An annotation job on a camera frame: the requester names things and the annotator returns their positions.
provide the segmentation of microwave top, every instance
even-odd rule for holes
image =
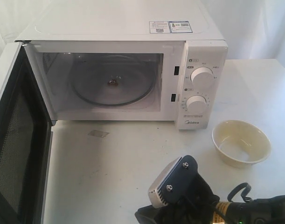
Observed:
[[[57,0],[16,41],[224,40],[200,0]]]

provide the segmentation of black device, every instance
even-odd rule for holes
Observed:
[[[239,191],[244,203],[232,202]],[[170,163],[149,189],[152,205],[138,209],[140,224],[285,224],[285,196],[252,200],[242,183],[220,202],[186,155]]]

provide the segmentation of timer knob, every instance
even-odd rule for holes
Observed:
[[[202,114],[207,109],[207,101],[202,96],[192,96],[186,102],[189,113],[196,115]]]
[[[201,90],[209,88],[214,82],[212,70],[206,67],[195,69],[190,77],[193,86]]]

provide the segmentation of mesh screen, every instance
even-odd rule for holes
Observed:
[[[0,193],[17,213],[33,130],[30,111],[24,96],[20,93],[0,154]]]

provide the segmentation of white backdrop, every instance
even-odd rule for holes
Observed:
[[[0,0],[0,55],[52,0]],[[285,0],[202,0],[229,45],[229,59],[276,58],[285,67]]]

